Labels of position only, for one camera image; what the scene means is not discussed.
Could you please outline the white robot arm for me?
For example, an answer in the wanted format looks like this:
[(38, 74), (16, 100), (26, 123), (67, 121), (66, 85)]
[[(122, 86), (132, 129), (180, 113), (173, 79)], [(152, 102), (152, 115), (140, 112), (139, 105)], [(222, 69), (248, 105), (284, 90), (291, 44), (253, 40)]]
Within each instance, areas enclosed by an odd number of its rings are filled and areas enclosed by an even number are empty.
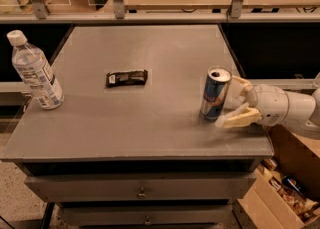
[(215, 122), (219, 128), (282, 125), (287, 130), (311, 139), (320, 139), (319, 90), (311, 95), (285, 91), (274, 85), (253, 85), (234, 76), (227, 100)]

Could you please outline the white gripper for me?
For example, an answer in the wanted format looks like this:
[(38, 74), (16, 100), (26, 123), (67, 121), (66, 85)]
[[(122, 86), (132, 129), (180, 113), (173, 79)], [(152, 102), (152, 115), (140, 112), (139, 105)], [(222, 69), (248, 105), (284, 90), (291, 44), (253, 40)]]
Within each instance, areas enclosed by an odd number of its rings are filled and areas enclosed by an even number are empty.
[[(243, 104), (247, 94), (249, 103)], [(233, 76), (225, 99), (225, 108), (234, 111), (219, 116), (215, 126), (240, 128), (257, 121), (260, 125), (274, 126), (284, 120), (288, 107), (288, 97), (282, 89), (265, 84), (253, 87), (247, 79)]]

